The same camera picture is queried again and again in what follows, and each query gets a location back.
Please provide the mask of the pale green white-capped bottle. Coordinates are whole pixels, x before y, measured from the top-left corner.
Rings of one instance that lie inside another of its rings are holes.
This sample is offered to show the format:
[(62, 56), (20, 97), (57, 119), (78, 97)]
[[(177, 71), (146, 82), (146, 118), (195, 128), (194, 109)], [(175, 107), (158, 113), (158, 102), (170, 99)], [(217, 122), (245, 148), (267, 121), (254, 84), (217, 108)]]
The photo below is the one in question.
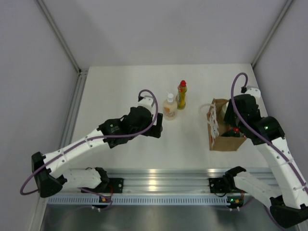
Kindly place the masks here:
[(221, 108), (221, 111), (220, 111), (220, 114), (221, 114), (222, 117), (225, 116), (226, 111), (227, 111), (227, 108), (228, 108), (228, 105), (229, 105), (228, 102), (226, 102), (225, 104), (223, 104), (223, 106), (222, 106), (222, 108)]

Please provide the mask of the green bottle red label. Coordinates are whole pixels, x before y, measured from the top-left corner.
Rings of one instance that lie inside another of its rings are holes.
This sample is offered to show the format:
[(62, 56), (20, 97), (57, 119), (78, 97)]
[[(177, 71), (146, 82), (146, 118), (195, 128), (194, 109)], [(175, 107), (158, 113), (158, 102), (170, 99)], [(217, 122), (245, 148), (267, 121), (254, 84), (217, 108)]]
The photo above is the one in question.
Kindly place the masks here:
[(237, 127), (230, 127), (228, 128), (228, 131), (224, 132), (222, 135), (222, 137), (242, 137), (242, 133), (240, 132), (240, 130)]

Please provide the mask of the cream pump lotion bottle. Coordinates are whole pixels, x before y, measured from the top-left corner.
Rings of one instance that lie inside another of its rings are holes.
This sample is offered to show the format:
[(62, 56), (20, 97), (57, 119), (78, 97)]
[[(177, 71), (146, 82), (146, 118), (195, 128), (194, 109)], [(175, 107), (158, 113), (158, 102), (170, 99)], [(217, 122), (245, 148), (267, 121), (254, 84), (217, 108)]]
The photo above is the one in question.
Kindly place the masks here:
[(163, 114), (166, 120), (173, 120), (177, 116), (178, 105), (172, 93), (167, 93), (167, 97), (163, 102)]

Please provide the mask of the yellow bottle red cap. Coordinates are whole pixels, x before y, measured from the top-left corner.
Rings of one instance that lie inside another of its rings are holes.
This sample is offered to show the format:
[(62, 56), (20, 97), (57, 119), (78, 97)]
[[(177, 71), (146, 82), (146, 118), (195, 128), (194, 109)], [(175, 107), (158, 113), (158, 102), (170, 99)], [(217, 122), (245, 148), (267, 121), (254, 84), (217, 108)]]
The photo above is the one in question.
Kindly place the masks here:
[(185, 80), (182, 80), (178, 85), (178, 94), (176, 96), (177, 108), (183, 110), (186, 106), (186, 92), (187, 92), (187, 83)]

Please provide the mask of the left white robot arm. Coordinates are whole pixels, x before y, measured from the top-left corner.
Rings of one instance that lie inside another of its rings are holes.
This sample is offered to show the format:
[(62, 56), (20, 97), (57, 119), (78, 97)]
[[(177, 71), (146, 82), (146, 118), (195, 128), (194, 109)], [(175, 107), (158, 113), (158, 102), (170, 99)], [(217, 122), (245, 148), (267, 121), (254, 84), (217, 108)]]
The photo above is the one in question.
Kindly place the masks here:
[(64, 189), (84, 188), (95, 193), (108, 189), (109, 178), (102, 167), (78, 169), (90, 155), (126, 144), (139, 135), (160, 138), (163, 114), (143, 106), (131, 107), (128, 115), (108, 119), (86, 137), (52, 153), (31, 156), (32, 172), (40, 197), (53, 196)]

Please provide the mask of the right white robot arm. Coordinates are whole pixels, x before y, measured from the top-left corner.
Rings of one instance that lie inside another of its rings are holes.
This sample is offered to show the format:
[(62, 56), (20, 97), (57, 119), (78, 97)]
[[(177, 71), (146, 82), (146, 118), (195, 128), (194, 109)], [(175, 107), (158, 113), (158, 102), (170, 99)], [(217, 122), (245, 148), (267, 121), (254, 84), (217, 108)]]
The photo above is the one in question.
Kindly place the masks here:
[(252, 141), (279, 186), (275, 189), (238, 166), (225, 172), (225, 188), (249, 193), (269, 209), (273, 219), (283, 228), (307, 220), (308, 182), (290, 153), (285, 133), (277, 119), (262, 117), (255, 97), (242, 94), (231, 97), (224, 121), (238, 128)]

